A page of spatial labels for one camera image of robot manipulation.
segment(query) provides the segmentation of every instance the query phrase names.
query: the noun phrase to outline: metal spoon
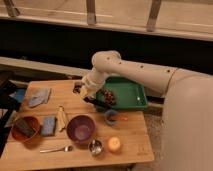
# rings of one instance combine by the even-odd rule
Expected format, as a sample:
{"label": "metal spoon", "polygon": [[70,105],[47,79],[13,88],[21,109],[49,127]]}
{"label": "metal spoon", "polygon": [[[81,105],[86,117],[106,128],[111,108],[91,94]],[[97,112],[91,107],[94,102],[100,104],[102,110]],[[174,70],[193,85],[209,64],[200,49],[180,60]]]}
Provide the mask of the metal spoon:
{"label": "metal spoon", "polygon": [[53,148],[53,149],[40,150],[40,153],[50,153],[50,152],[56,152],[56,151],[68,152],[68,151],[72,151],[72,150],[73,150],[73,146],[65,146],[63,148]]}

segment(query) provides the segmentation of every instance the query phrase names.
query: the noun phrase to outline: gray cloth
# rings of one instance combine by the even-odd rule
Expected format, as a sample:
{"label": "gray cloth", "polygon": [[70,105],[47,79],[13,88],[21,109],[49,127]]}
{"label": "gray cloth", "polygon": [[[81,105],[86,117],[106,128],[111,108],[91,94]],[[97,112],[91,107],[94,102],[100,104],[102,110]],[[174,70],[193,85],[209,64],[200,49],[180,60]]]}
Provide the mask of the gray cloth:
{"label": "gray cloth", "polygon": [[42,103],[47,103],[49,100],[50,93],[51,93],[50,88],[38,89],[37,92],[30,97],[28,106],[35,107]]}
{"label": "gray cloth", "polygon": [[42,136],[53,136],[55,131],[55,116],[46,116],[41,129]]}

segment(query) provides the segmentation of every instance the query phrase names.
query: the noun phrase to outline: black wall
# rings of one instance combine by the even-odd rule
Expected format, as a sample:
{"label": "black wall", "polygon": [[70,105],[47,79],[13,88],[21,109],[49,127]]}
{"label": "black wall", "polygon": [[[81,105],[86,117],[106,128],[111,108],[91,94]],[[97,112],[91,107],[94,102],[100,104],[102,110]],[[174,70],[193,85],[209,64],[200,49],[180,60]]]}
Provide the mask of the black wall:
{"label": "black wall", "polygon": [[213,42],[0,20],[0,56],[91,68],[97,51],[213,74]]}

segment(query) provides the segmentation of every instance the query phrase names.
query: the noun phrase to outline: green tray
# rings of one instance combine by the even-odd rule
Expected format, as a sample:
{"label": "green tray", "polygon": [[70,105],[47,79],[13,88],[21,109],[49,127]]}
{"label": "green tray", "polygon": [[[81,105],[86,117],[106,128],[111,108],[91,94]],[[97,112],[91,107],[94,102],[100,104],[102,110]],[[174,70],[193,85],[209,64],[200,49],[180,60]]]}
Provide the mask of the green tray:
{"label": "green tray", "polygon": [[[109,77],[103,89],[113,92],[116,99],[116,105],[112,106],[113,109],[142,110],[148,106],[143,85],[126,78]],[[104,101],[104,96],[100,91],[96,93],[96,99]],[[95,107],[97,111],[104,110],[102,107]]]}

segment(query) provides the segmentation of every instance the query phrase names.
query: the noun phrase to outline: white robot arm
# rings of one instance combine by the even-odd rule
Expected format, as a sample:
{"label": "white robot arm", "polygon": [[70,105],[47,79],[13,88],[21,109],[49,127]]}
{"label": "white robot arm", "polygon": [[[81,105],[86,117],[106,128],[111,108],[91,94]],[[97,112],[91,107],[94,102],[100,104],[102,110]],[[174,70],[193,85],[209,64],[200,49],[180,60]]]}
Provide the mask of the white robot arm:
{"label": "white robot arm", "polygon": [[165,95],[162,171],[212,171],[213,77],[185,69],[124,61],[116,51],[97,52],[83,77],[86,95],[119,74]]}

